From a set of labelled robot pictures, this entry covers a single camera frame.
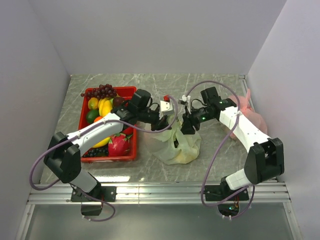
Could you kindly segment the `green avocado print plastic bag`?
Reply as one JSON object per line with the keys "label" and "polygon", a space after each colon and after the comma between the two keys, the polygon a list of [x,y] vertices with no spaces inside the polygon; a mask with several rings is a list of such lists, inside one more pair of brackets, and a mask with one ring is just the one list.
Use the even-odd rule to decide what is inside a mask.
{"label": "green avocado print plastic bag", "polygon": [[177,119],[171,129],[160,133],[143,134],[147,150],[167,165],[188,164],[200,153],[202,138],[199,133],[184,135],[182,121]]}

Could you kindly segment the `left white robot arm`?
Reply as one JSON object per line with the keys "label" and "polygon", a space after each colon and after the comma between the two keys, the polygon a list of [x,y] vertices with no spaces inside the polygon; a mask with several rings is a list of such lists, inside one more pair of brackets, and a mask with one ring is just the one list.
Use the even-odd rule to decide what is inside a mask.
{"label": "left white robot arm", "polygon": [[134,128],[137,122],[158,124],[160,114],[149,109],[151,99],[148,91],[138,89],[130,100],[114,108],[101,120],[67,135],[56,133],[44,156],[44,164],[59,181],[75,186],[89,201],[101,200],[102,186],[82,169],[81,157],[98,142],[121,133],[126,127]]}

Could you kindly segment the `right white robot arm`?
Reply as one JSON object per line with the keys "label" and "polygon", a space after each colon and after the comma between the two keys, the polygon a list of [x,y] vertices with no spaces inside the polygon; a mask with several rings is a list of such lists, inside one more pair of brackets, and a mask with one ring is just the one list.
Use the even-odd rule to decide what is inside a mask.
{"label": "right white robot arm", "polygon": [[215,87],[201,91],[203,106],[192,107],[190,96],[182,96],[180,104],[185,106],[181,132],[193,135],[201,123],[216,119],[226,126],[247,151],[244,167],[221,180],[220,194],[226,200],[233,199],[238,189],[257,185],[285,172],[284,146],[279,138],[271,138],[259,130],[238,109],[230,98],[222,99]]}

